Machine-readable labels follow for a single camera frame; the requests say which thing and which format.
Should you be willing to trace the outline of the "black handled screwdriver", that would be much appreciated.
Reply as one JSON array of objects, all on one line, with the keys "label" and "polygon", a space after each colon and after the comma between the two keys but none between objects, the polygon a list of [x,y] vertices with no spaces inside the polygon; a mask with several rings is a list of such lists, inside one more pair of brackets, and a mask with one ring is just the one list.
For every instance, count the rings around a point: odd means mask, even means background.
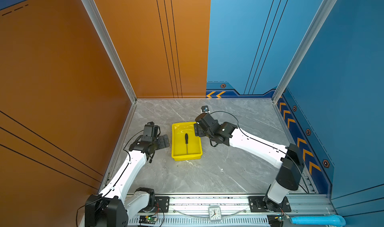
[{"label": "black handled screwdriver", "polygon": [[188,151],[188,143],[189,143],[189,135],[188,135],[188,134],[185,134],[186,155],[189,154],[189,151]]}]

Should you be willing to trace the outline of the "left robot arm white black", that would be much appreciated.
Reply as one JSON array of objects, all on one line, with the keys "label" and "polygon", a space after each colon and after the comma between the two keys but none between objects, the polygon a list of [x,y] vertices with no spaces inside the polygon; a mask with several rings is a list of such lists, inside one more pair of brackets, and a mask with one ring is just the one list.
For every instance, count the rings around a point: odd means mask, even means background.
[{"label": "left robot arm white black", "polygon": [[139,136],[130,146],[127,157],[111,182],[97,195],[87,199],[84,208],[86,227],[128,227],[164,224],[158,213],[169,211],[168,197],[156,197],[154,189],[138,188],[127,196],[140,169],[150,162],[157,150],[170,146],[167,135]]}]

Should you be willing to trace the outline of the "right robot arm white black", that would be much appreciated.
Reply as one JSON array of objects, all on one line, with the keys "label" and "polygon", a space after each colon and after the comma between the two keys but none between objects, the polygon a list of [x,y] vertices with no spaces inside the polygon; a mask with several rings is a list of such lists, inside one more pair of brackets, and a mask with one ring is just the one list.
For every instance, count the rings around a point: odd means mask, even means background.
[{"label": "right robot arm white black", "polygon": [[284,146],[275,144],[242,130],[239,123],[219,123],[209,112],[203,112],[195,119],[195,132],[198,137],[206,136],[212,147],[224,144],[246,151],[279,169],[275,180],[270,184],[262,199],[267,212],[279,212],[288,203],[286,195],[299,188],[305,163],[300,148],[295,144]]}]

